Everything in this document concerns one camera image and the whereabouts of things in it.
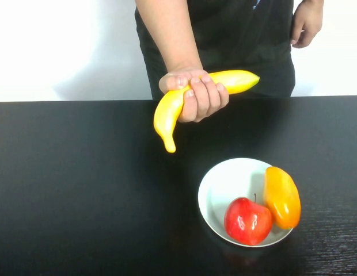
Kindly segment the person's left hand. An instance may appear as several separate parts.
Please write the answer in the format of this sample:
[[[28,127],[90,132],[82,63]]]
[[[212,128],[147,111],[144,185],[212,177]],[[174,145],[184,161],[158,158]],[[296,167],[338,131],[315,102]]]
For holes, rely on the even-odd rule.
[[[293,16],[290,44],[294,48],[310,45],[322,28],[324,0],[303,0]]]

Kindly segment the person's right hand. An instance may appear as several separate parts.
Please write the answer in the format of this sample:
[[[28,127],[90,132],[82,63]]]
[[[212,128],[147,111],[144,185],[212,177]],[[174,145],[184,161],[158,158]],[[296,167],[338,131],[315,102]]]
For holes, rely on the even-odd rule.
[[[169,71],[159,80],[159,89],[166,93],[186,86],[180,122],[199,122],[224,108],[229,103],[229,93],[221,83],[215,83],[200,67],[184,66]]]

